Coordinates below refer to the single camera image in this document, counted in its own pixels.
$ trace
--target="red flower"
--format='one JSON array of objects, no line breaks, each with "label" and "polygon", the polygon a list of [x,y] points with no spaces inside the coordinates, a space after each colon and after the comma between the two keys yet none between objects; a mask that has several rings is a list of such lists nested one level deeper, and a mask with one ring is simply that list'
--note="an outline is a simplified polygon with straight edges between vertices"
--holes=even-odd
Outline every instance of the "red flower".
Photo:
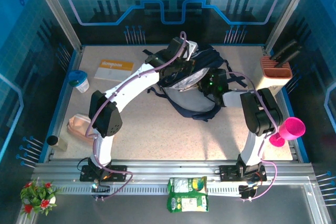
[{"label": "red flower", "polygon": [[27,188],[27,187],[31,186],[31,185],[32,185],[32,183],[33,183],[33,182],[29,182],[29,183],[27,183],[27,184],[25,185],[25,188]]},{"label": "red flower", "polygon": [[32,211],[32,209],[33,209],[33,206],[32,205],[25,205],[25,212],[27,213],[27,214],[29,214],[31,211]]},{"label": "red flower", "polygon": [[49,207],[49,202],[50,202],[50,200],[49,199],[43,199],[42,201],[41,201],[41,208],[44,210],[44,209],[46,209],[47,207]]}]

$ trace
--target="glass wall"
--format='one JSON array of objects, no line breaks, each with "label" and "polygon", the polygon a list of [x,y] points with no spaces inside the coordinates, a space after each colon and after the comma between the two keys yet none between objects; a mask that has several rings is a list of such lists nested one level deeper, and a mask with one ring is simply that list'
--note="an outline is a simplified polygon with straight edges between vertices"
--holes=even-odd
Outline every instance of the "glass wall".
[{"label": "glass wall", "polygon": [[[334,175],[336,0],[301,0],[277,41],[275,52],[292,39],[303,46],[303,51],[290,62],[293,79],[286,86],[289,101],[294,115],[306,125],[302,139],[316,175],[327,170]],[[335,219],[335,208],[328,209]]]},{"label": "glass wall", "polygon": [[83,44],[264,44],[288,0],[60,0]]},{"label": "glass wall", "polygon": [[15,223],[38,158],[20,146],[44,141],[73,49],[45,0],[0,3],[0,222]]}]

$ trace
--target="speckled countertop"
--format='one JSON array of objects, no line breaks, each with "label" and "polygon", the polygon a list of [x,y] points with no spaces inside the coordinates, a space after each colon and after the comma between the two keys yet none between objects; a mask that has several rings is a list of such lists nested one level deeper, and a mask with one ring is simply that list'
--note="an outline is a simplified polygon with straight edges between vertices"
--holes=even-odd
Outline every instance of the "speckled countertop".
[{"label": "speckled countertop", "polygon": [[[92,145],[67,132],[67,122],[76,113],[88,114],[93,92],[104,92],[118,82],[95,79],[102,59],[134,62],[136,71],[147,55],[166,46],[86,46],[79,69],[88,74],[90,88],[84,94],[72,91],[60,137],[68,142],[66,152],[55,151],[53,158],[83,158],[90,156]],[[234,71],[253,74],[263,56],[261,47],[215,46]],[[182,117],[166,99],[153,93],[140,93],[122,111],[123,127],[114,137],[113,159],[237,159],[243,150],[248,129],[243,110],[223,108],[209,122]],[[267,145],[265,159],[292,160],[288,143],[282,148]]]}]

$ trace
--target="pink plastic cup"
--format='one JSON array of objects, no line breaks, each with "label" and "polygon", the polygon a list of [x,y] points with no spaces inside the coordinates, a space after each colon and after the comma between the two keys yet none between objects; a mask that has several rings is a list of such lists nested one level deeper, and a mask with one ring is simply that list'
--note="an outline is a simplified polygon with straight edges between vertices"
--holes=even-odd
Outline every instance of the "pink plastic cup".
[{"label": "pink plastic cup", "polygon": [[285,144],[285,140],[297,139],[304,135],[305,132],[306,127],[300,119],[287,118],[279,127],[279,132],[269,138],[269,142],[276,147],[282,147]]}]

